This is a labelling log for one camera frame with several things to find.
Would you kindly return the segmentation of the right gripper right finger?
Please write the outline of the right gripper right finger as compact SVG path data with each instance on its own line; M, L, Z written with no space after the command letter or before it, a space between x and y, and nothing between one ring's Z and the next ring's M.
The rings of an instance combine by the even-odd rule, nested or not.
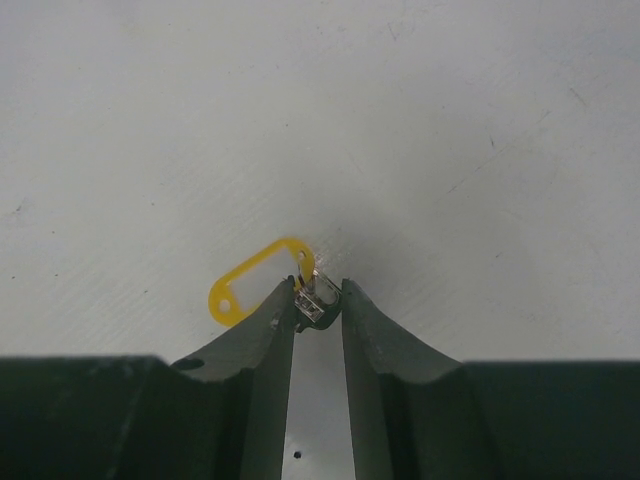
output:
M342 283L360 479L635 479L635 361L459 362Z

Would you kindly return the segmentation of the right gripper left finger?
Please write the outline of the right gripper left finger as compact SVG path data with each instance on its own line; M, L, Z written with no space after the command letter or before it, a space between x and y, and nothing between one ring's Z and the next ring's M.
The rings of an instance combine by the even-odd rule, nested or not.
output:
M276 479L296 309L283 280L199 350L5 357L5 479Z

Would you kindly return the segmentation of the key with yellow tag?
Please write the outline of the key with yellow tag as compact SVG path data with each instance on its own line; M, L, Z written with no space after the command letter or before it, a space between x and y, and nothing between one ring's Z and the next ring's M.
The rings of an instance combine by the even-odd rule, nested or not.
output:
M274 241L216 280L209 291L209 312L218 323L234 327L289 278L298 330L331 326L341 312L341 290L321 272L312 249L295 237Z

